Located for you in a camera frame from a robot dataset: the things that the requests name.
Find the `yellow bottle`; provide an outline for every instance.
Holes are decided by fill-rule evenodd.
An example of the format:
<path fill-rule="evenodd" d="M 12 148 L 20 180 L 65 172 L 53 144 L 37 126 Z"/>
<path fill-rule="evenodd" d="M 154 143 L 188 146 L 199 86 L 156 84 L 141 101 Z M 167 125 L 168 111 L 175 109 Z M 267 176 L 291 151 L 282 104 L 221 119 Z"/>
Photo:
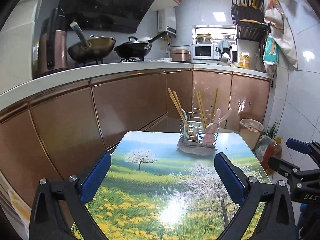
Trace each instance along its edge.
<path fill-rule="evenodd" d="M 242 67 L 242 68 L 246 68 L 246 69 L 250 68 L 250 56 L 249 56 L 249 53 L 240 52 L 239 66 Z"/>

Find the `screw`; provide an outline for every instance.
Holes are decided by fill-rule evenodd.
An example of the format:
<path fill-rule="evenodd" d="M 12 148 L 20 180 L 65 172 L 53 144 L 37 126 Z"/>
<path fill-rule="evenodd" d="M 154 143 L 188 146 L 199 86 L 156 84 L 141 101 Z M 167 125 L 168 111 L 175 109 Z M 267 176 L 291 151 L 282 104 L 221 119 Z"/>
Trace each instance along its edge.
<path fill-rule="evenodd" d="M 285 182 L 284 182 L 283 180 L 279 180 L 278 183 L 279 183 L 279 185 L 280 185 L 281 187 L 284 187 L 284 186 L 285 186 Z"/>
<path fill-rule="evenodd" d="M 252 182 L 252 183 L 256 183 L 258 180 L 257 180 L 256 177 L 250 176 L 249 177 L 249 181 Z"/>
<path fill-rule="evenodd" d="M 41 184 L 41 185 L 45 184 L 46 182 L 47 182 L 46 179 L 41 179 L 41 180 L 40 180 L 40 184 Z"/>
<path fill-rule="evenodd" d="M 75 181 L 77 179 L 77 176 L 76 175 L 71 175 L 70 177 L 69 177 L 69 181 L 70 182 L 73 182 L 73 181 Z"/>

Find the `range hood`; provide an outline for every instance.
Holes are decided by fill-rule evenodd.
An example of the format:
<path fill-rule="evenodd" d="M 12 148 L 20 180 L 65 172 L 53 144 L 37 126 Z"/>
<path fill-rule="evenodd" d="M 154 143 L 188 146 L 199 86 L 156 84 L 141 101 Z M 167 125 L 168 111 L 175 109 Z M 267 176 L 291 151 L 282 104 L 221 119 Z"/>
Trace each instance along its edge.
<path fill-rule="evenodd" d="M 84 30 L 135 33 L 154 0 L 60 0 L 68 21 Z"/>

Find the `pot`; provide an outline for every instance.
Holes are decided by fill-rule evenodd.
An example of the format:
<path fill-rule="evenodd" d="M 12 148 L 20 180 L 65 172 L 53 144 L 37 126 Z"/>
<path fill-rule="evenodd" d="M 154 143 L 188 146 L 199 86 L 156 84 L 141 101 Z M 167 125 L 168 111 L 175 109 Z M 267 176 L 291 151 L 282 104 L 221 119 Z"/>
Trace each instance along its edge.
<path fill-rule="evenodd" d="M 108 56 L 115 46 L 114 38 L 90 36 L 90 39 L 86 39 L 77 23 L 71 23 L 70 27 L 80 39 L 80 42 L 68 49 L 70 57 L 77 63 L 85 64 L 92 61 L 98 63 L 98 60 L 102 62 L 102 59 Z"/>
<path fill-rule="evenodd" d="M 198 44 L 212 44 L 212 36 L 210 34 L 198 34 L 196 41 Z"/>
<path fill-rule="evenodd" d="M 150 52 L 152 43 L 165 35 L 168 35 L 166 31 L 161 32 L 148 42 L 138 41 L 136 37 L 130 36 L 128 42 L 115 47 L 115 52 L 120 58 L 124 59 L 144 58 Z"/>

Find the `water heater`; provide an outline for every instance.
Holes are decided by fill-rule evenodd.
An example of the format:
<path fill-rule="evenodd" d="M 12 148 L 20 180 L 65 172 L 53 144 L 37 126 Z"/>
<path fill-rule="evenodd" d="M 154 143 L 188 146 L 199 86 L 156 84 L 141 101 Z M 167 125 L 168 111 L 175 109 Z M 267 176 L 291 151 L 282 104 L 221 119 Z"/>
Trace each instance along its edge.
<path fill-rule="evenodd" d="M 158 11 L 158 31 L 167 31 L 169 36 L 176 38 L 176 10 L 174 7 Z"/>

